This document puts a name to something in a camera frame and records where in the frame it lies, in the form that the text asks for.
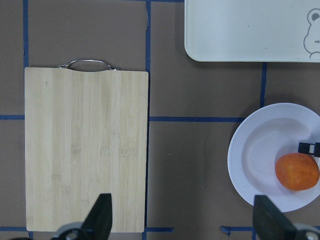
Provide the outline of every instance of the metal handle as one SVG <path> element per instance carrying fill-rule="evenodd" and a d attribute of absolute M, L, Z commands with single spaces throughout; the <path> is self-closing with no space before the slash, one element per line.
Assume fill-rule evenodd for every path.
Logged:
<path fill-rule="evenodd" d="M 109 65 L 108 63 L 105 63 L 103 61 L 99 61 L 99 60 L 90 60 L 90 59 L 76 59 L 76 60 L 73 60 L 67 64 L 64 64 L 64 65 L 60 65 L 58 66 L 59 69 L 67 69 L 71 64 L 75 63 L 75 62 L 92 62 L 92 63 L 101 63 L 103 65 L 105 65 L 107 68 L 109 68 L 110 70 L 117 70 L 115 67 Z"/>

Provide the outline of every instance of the bamboo cutting board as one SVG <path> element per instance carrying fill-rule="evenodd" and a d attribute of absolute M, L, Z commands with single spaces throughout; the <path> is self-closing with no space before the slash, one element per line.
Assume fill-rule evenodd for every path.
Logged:
<path fill-rule="evenodd" d="M 111 232 L 143 232 L 148 73 L 25 69 L 28 231 L 83 222 L 111 193 Z"/>

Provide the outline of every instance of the white plate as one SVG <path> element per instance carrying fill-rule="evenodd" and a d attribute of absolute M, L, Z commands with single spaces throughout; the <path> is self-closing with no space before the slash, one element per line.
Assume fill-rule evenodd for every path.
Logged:
<path fill-rule="evenodd" d="M 230 179 L 240 196 L 253 205 L 255 195 L 267 195 L 281 212 L 312 202 L 320 194 L 319 182 L 308 190 L 291 191 L 275 174 L 276 160 L 297 153 L 299 142 L 320 142 L 320 116 L 310 109 L 276 103 L 248 116 L 235 131 L 227 158 Z"/>

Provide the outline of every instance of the blue tape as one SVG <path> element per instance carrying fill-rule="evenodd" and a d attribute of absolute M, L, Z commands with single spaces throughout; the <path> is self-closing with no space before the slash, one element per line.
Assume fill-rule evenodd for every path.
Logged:
<path fill-rule="evenodd" d="M 144 231 L 151 233 L 171 233 L 174 229 L 174 227 L 145 227 Z"/>
<path fill-rule="evenodd" d="M 266 84 L 267 84 L 267 67 L 268 63 L 262 63 L 262 73 L 261 73 L 261 92 L 260 92 L 260 108 L 265 106 L 265 94 L 266 94 Z"/>
<path fill-rule="evenodd" d="M 249 232 L 254 228 L 252 226 L 221 226 L 221 232 L 231 235 L 231 232 Z"/>
<path fill-rule="evenodd" d="M 25 115 L 0 115 L 0 120 L 25 120 Z"/>
<path fill-rule="evenodd" d="M 142 240 L 147 240 L 147 232 L 146 231 L 144 231 L 142 233 Z"/>
<path fill-rule="evenodd" d="M 252 240 L 256 240 L 257 239 L 257 233 L 256 233 L 256 230 L 253 229 L 252 230 L 252 237 L 251 237 Z"/>
<path fill-rule="evenodd" d="M 242 123 L 243 117 L 150 116 L 150 122 Z"/>
<path fill-rule="evenodd" d="M 0 226 L 0 232 L 27 232 L 25 226 Z"/>
<path fill-rule="evenodd" d="M 151 0 L 145 1 L 146 13 L 147 13 L 147 28 L 145 32 L 145 70 L 149 73 L 148 82 L 150 86 L 150 69 L 151 69 Z M 148 88 L 148 119 L 150 116 L 150 87 Z M 147 122 L 147 139 L 146 139 L 146 172 L 145 172 L 145 199 L 144 199 L 144 226 L 147 226 L 147 214 L 148 214 L 148 168 L 149 168 L 149 125 Z M 147 233 L 145 236 L 142 234 L 142 239 L 147 239 Z"/>
<path fill-rule="evenodd" d="M 23 66 L 29 66 L 29 16 L 28 0 L 23 0 Z"/>
<path fill-rule="evenodd" d="M 162 3 L 184 3 L 185 0 L 152 0 L 152 2 L 162 2 Z"/>

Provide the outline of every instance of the cartoon bear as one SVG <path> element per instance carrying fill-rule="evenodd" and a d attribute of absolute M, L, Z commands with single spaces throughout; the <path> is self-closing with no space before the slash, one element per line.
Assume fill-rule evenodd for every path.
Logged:
<path fill-rule="evenodd" d="M 310 58 L 320 58 L 320 9 L 312 9 L 307 16 L 310 24 L 303 45 L 305 50 L 310 53 Z"/>

